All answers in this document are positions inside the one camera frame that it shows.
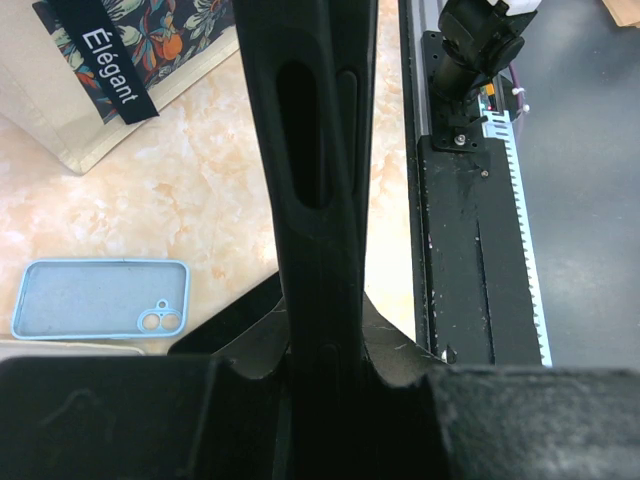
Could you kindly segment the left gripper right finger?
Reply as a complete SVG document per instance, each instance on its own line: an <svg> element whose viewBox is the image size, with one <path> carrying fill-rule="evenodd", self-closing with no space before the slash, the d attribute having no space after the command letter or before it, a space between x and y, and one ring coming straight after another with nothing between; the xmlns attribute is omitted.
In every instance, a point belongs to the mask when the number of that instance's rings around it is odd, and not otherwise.
<svg viewBox="0 0 640 480"><path fill-rule="evenodd" d="M635 479L633 370L459 367L363 304L362 479Z"/></svg>

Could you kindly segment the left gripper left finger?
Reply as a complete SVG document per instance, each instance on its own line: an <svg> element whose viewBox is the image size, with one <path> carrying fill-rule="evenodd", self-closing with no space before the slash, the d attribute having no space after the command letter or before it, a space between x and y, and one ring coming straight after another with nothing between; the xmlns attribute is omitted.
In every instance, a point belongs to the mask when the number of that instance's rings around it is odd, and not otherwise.
<svg viewBox="0 0 640 480"><path fill-rule="evenodd" d="M288 479L287 309L212 355L1 364L5 479Z"/></svg>

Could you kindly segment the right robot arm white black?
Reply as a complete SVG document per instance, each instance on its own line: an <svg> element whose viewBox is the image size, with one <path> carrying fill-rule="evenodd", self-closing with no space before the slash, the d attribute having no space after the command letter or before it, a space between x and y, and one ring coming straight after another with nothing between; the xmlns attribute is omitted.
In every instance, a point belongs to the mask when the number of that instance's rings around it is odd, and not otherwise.
<svg viewBox="0 0 640 480"><path fill-rule="evenodd" d="M538 1L446 2L438 20L444 57L433 77L436 91L461 102L508 67L523 48L522 33L539 5Z"/></svg>

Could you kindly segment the beige canvas tote bag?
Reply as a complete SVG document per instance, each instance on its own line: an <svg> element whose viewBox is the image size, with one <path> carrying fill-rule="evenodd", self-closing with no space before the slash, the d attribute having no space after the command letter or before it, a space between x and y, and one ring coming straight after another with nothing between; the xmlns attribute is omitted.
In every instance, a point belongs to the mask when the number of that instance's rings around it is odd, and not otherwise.
<svg viewBox="0 0 640 480"><path fill-rule="evenodd" d="M1 113L84 174L237 48L229 1L4 1Z"/></svg>

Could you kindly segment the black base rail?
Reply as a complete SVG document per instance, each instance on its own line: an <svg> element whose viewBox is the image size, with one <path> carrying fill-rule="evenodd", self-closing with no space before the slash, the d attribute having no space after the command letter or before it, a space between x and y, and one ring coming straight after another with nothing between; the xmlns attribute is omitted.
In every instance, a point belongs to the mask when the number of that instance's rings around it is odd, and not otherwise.
<svg viewBox="0 0 640 480"><path fill-rule="evenodd" d="M513 61L461 102L436 91L446 2L399 5L416 340L448 364L543 366L504 143L480 112L514 127L524 92Z"/></svg>

